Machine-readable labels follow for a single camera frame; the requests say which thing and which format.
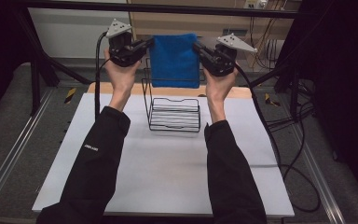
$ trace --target yellow and black tape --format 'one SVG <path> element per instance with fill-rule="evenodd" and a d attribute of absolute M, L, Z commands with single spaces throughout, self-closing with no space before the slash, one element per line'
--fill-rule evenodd
<path fill-rule="evenodd" d="M 268 93 L 266 93 L 266 104 L 275 105 L 275 106 L 281 106 L 281 104 L 279 102 L 271 101 L 271 99 L 269 99 L 269 94 Z"/>
<path fill-rule="evenodd" d="M 76 88 L 71 88 L 71 90 L 68 91 L 68 94 L 65 97 L 65 101 L 63 102 L 64 104 L 69 104 L 71 103 L 72 97 L 74 97 L 76 92 Z"/>

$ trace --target person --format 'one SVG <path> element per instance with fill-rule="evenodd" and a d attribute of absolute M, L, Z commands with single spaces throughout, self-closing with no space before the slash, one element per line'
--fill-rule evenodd
<path fill-rule="evenodd" d="M 58 203 L 44 208 L 37 224 L 100 223 L 116 190 L 117 169 L 130 119 L 123 109 L 131 96 L 137 62 L 130 67 L 112 63 L 104 51 L 106 72 L 113 87 L 112 99 L 89 130 L 66 180 Z M 204 130 L 208 189 L 213 222 L 267 223 L 266 212 L 249 164 L 236 144 L 224 109 L 225 99 L 238 71 L 215 77 L 204 69 L 206 96 L 212 124 Z"/>

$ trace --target white tabletop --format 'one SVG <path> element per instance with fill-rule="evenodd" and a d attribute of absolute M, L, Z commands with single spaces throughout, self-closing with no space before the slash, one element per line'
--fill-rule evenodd
<path fill-rule="evenodd" d="M 110 94 L 101 94 L 102 108 L 110 98 Z M 194 99 L 200 102 L 199 133 L 150 131 L 144 97 L 133 95 L 130 98 L 124 112 L 131 119 L 131 126 L 118 169 L 117 190 L 105 209 L 107 215 L 205 217 L 212 214 L 203 137 L 210 115 L 206 98 Z M 226 99 L 225 107 L 237 144 L 251 165 L 268 217 L 293 216 L 269 137 L 252 99 Z M 40 212 L 43 207 L 59 201 L 78 150 L 93 122 L 94 94 L 85 93 L 34 203 L 34 211 Z"/>

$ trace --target folded towel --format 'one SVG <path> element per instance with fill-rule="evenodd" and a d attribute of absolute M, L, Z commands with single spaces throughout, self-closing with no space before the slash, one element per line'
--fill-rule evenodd
<path fill-rule="evenodd" d="M 154 35 L 154 46 L 149 49 L 153 87 L 200 86 L 200 60 L 192 49 L 196 41 L 194 34 Z"/>

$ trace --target white wall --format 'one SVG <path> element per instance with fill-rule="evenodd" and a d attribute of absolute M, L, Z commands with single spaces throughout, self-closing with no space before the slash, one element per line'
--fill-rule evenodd
<path fill-rule="evenodd" d="M 126 3 L 126 0 L 76 0 Z M 57 58 L 95 58 L 98 37 L 113 19 L 130 23 L 128 12 L 29 8 L 45 52 Z M 101 51 L 108 46 L 104 38 Z"/>

